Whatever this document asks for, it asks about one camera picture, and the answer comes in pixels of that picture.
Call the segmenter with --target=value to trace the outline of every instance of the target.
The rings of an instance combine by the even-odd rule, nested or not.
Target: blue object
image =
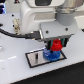
[[[60,55],[60,51],[53,51],[53,53],[51,53],[51,50],[47,50],[46,48],[43,50],[44,58],[49,61],[57,61],[60,58]]]

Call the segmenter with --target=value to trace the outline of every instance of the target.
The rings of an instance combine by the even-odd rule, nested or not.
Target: wire
[[[3,29],[0,28],[0,32],[2,34],[5,34],[7,36],[10,36],[10,37],[15,37],[15,38],[25,38],[25,35],[16,35],[16,34],[12,34],[12,33],[9,33],[7,31],[4,31]]]
[[[34,31],[33,33],[29,33],[29,34],[25,34],[25,35],[16,35],[16,34],[12,34],[7,31],[4,31],[3,29],[0,28],[0,32],[2,34],[5,34],[10,37],[15,37],[15,38],[25,38],[25,39],[35,39],[35,40],[41,39],[39,31]]]

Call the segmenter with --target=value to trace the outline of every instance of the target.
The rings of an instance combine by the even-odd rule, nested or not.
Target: white panel
[[[14,17],[11,15],[0,15],[0,22],[3,23],[4,30],[14,33],[12,20],[18,18],[19,14],[14,14]],[[29,68],[25,53],[43,48],[43,42],[11,38],[0,33],[0,46],[4,49],[0,52],[0,84],[13,83],[84,61],[84,32],[81,30],[70,38],[67,47],[63,49],[66,60],[32,69]]]

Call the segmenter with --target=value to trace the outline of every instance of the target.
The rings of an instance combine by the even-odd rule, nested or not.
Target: screw
[[[2,46],[0,46],[0,52],[2,52],[3,51],[3,47]]]
[[[65,28],[66,31],[68,31],[68,28]]]
[[[47,31],[46,31],[46,34],[48,34],[48,33],[49,33],[49,31],[47,30]]]
[[[12,14],[12,17],[14,17],[14,15]]]
[[[2,27],[3,26],[3,24],[2,23],[0,23],[0,27]]]

